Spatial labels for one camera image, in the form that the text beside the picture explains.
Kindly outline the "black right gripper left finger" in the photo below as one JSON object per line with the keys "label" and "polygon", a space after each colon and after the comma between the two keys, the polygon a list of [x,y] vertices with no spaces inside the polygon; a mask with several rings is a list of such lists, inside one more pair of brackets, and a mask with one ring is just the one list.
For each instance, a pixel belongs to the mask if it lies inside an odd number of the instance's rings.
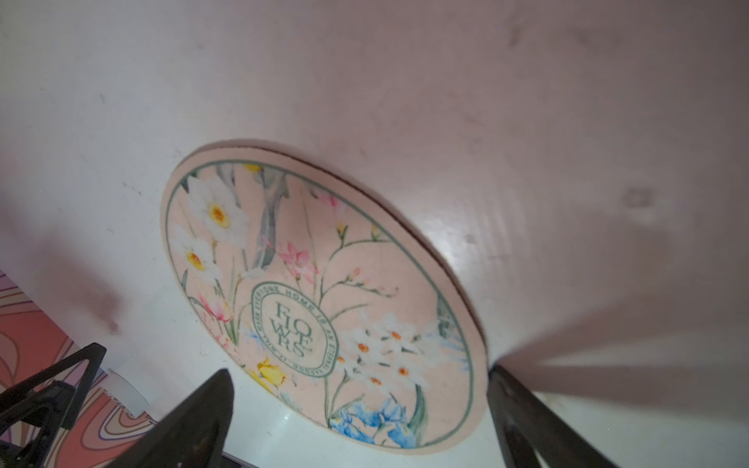
{"label": "black right gripper left finger", "polygon": [[111,467],[224,467],[224,444],[233,417],[228,370],[215,372]]}

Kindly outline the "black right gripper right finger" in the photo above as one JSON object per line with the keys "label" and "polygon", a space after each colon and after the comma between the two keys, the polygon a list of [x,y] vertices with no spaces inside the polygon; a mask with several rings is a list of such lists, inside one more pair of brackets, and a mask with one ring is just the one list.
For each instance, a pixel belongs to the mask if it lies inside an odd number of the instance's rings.
{"label": "black right gripper right finger", "polygon": [[502,366],[489,372],[488,405],[507,467],[612,467]]}

